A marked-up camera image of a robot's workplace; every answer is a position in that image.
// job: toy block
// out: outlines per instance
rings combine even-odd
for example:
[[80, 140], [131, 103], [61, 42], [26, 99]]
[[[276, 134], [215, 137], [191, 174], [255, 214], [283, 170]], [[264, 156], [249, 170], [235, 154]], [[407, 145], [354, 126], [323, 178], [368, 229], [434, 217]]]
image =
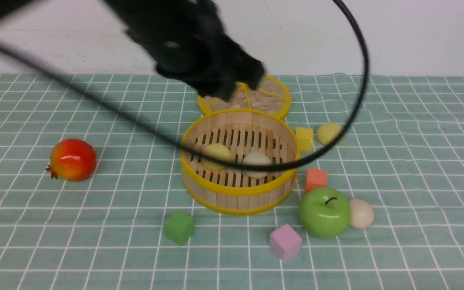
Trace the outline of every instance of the toy block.
[[175, 211], [164, 222], [164, 235], [182, 246], [195, 232], [195, 221], [187, 213]]
[[314, 137], [315, 133], [311, 128], [296, 128], [296, 141], [300, 145], [300, 149], [302, 151], [314, 151], [315, 150], [315, 142]]
[[282, 261], [294, 257], [302, 249], [302, 237], [285, 224], [269, 235], [269, 247]]
[[327, 171], [316, 168], [308, 168], [305, 175], [304, 193], [308, 193], [309, 191], [319, 187], [327, 187]]

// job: white wall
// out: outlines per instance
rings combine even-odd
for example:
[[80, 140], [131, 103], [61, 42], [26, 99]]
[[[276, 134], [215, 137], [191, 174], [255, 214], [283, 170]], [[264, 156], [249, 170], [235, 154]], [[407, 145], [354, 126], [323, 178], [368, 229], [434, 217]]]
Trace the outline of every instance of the white wall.
[[[464, 75], [464, 0], [344, 0], [372, 73]], [[239, 44], [271, 74], [361, 72], [356, 39], [331, 0], [217, 0]], [[0, 24], [0, 40], [69, 73], [153, 73], [150, 58], [98, 0], [42, 0]], [[0, 60], [0, 73], [23, 72]]]

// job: yellow ball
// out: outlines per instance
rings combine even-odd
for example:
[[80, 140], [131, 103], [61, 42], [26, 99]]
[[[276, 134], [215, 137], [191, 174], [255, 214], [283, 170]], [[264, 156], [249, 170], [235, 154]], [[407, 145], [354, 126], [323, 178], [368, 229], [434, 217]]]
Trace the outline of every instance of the yellow ball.
[[[217, 158], [223, 161], [230, 162], [232, 160], [230, 150], [228, 150], [228, 148], [223, 144], [212, 143], [206, 146], [202, 152], [205, 155], [209, 155], [209, 156], [212, 156], [214, 158]], [[201, 162], [206, 169], [221, 170], [225, 168], [223, 165], [214, 163], [210, 160], [202, 159]]]
[[321, 125], [316, 131], [318, 141], [327, 145], [341, 132], [341, 125], [338, 123], [325, 123]]

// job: yellow rim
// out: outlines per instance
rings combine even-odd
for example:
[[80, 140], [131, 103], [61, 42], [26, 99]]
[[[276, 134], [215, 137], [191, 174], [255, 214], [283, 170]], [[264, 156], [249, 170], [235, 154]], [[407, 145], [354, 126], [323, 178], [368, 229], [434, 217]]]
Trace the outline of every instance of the yellow rim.
[[[286, 128], [286, 130], [289, 131], [293, 139], [295, 140], [296, 143], [296, 152], [295, 152], [295, 160], [300, 159], [300, 145], [296, 141], [296, 135], [287, 126], [286, 123], [281, 121], [280, 119], [274, 118], [272, 115], [267, 114], [265, 112], [257, 111], [257, 110], [251, 110], [251, 109], [228, 109], [228, 110], [223, 110], [223, 111], [218, 111], [218, 112], [213, 112], [212, 114], [208, 114], [204, 117], [199, 118], [195, 123], [193, 123], [185, 132], [184, 137], [182, 137], [182, 143], [185, 143], [188, 134], [198, 126], [199, 123], [202, 121], [216, 115], [216, 114], [226, 114], [227, 112], [251, 112], [254, 114], [261, 114], [266, 117], [272, 118], [278, 123], [280, 123], [283, 127]], [[227, 196], [254, 196], [254, 195], [259, 195], [268, 191], [272, 191], [273, 189], [277, 189], [278, 187], [282, 186], [287, 180], [289, 180], [293, 174], [295, 174], [296, 169], [291, 169], [289, 171], [286, 171], [282, 173], [282, 175], [268, 183], [265, 183], [263, 185], [257, 185], [257, 186], [252, 186], [252, 187], [230, 187], [230, 186], [224, 186], [224, 185], [219, 185], [212, 183], [208, 180], [203, 179], [201, 176], [199, 176], [194, 170], [191, 169], [189, 164], [187, 163], [186, 158], [184, 157], [187, 153], [183, 150], [180, 151], [180, 163], [182, 164], [182, 170], [184, 170], [188, 176], [194, 180], [199, 186], [204, 187], [205, 189], [209, 189], [210, 191], [214, 191], [215, 193], [221, 193], [223, 195]]]
[[291, 185], [291, 188], [289, 188], [289, 191], [286, 194], [284, 194], [284, 196], [280, 198], [279, 200], [277, 200], [276, 202], [271, 203], [267, 206], [259, 207], [258, 209], [245, 209], [245, 210], [225, 209], [224, 207], [219, 207], [217, 205], [210, 204], [206, 202], [203, 198], [199, 197], [196, 193], [194, 193], [189, 188], [189, 186], [187, 186], [186, 180], [184, 178], [182, 178], [182, 182], [184, 182], [184, 185], [186, 186], [187, 191], [192, 196], [192, 198], [194, 198], [199, 204], [210, 209], [211, 211], [215, 211], [217, 213], [223, 213], [225, 215], [231, 215], [231, 216], [248, 216], [248, 215], [256, 215], [258, 213], [269, 211], [270, 209], [273, 209], [274, 207], [284, 202], [284, 200], [286, 200], [289, 197], [289, 195], [291, 195], [291, 193], [293, 192], [293, 189], [296, 185], [297, 180], [293, 182], [293, 184]]
[[[273, 81], [274, 83], [276, 83], [282, 89], [282, 92], [284, 92], [284, 95], [278, 95], [278, 94], [274, 94], [274, 93], [271, 93], [271, 92], [266, 92], [264, 90], [258, 90], [259, 92], [271, 95], [273, 97], [279, 97], [281, 99], [284, 99], [284, 105], [282, 105], [282, 108], [280, 108], [280, 110], [278, 110], [278, 112], [276, 112], [275, 114], [270, 115], [270, 116], [272, 116], [274, 118], [282, 120], [287, 116], [287, 114], [289, 113], [289, 108], [291, 107], [291, 92], [289, 92], [286, 85], [284, 85], [284, 83], [282, 83], [278, 79], [276, 79], [276, 78], [274, 78], [274, 77], [272, 77], [270, 75], [265, 76], [265, 78]], [[247, 85], [239, 84], [238, 89], [244, 90], [245, 94], [246, 94], [246, 97], [248, 98], [248, 92], [247, 92], [248, 86]], [[203, 115], [213, 114], [214, 111], [212, 111], [210, 109], [210, 107], [212, 105], [214, 105], [215, 103], [217, 103], [217, 102], [222, 102], [220, 99], [214, 98], [211, 101], [210, 104], [207, 104], [207, 103], [205, 103], [205, 99], [203, 97], [198, 96], [197, 99], [198, 99], [199, 108], [200, 108], [201, 113]], [[252, 108], [252, 105], [250, 104], [250, 101], [248, 101], [248, 108], [250, 108], [250, 109]]]

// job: fake fruit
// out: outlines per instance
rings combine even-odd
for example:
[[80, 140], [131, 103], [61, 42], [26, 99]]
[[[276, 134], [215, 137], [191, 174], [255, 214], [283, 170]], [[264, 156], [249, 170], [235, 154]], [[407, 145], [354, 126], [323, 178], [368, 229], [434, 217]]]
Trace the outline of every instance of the fake fruit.
[[46, 171], [50, 172], [51, 179], [60, 176], [69, 181], [81, 181], [95, 169], [96, 152], [92, 146], [80, 139], [66, 139], [53, 147]]
[[300, 221], [314, 237], [335, 237], [350, 224], [350, 203], [342, 193], [320, 187], [306, 193], [300, 202]]

